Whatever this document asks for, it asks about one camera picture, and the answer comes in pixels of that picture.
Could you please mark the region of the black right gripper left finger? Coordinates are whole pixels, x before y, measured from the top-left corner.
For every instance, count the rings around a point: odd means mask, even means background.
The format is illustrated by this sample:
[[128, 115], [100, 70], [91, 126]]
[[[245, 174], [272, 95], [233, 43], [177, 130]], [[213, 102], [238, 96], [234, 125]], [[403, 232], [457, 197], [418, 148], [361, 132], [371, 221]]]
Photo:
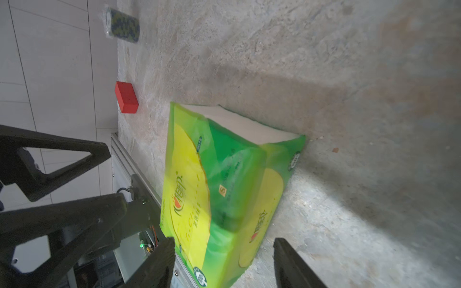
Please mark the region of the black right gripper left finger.
[[175, 240], [168, 237], [148, 256], [123, 288], [170, 288], [175, 265]]

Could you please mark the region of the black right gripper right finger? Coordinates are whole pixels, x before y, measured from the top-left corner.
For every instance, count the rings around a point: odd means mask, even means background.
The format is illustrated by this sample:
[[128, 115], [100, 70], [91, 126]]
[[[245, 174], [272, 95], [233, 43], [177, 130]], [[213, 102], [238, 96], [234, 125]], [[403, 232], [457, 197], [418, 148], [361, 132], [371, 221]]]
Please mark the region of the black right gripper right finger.
[[274, 240], [274, 271], [279, 288], [327, 288], [284, 238]]

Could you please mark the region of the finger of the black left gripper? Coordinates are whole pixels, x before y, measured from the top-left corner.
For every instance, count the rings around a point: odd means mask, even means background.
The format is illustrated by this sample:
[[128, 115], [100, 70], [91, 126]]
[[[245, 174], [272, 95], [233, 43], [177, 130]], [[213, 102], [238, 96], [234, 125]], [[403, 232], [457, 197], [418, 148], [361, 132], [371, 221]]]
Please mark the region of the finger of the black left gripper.
[[75, 239], [32, 272], [1, 262], [3, 288], [53, 288], [74, 264], [126, 215], [122, 194], [108, 194], [1, 213], [1, 250], [10, 250], [75, 224], [84, 224]]
[[1, 187], [36, 202], [110, 159], [103, 142], [1, 126]]

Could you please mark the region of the green tissue pack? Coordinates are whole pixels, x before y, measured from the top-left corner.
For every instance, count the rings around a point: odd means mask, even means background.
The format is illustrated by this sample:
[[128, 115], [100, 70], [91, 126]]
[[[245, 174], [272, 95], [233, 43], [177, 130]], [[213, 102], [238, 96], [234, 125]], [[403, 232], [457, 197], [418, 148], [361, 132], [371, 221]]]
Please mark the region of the green tissue pack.
[[171, 103], [160, 227], [200, 288], [252, 264], [306, 137], [221, 106]]

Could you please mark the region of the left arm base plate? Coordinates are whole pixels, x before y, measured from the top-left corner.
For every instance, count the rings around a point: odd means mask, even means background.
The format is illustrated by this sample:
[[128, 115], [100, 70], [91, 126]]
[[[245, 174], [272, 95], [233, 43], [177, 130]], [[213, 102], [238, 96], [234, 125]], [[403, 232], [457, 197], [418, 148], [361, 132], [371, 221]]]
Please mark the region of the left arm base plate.
[[157, 247], [164, 239], [160, 230], [160, 205], [148, 187], [137, 174], [131, 175], [129, 188], [122, 187], [117, 193], [129, 192], [131, 201], [127, 202], [127, 212], [114, 230], [120, 240], [139, 232], [146, 232], [152, 246]]

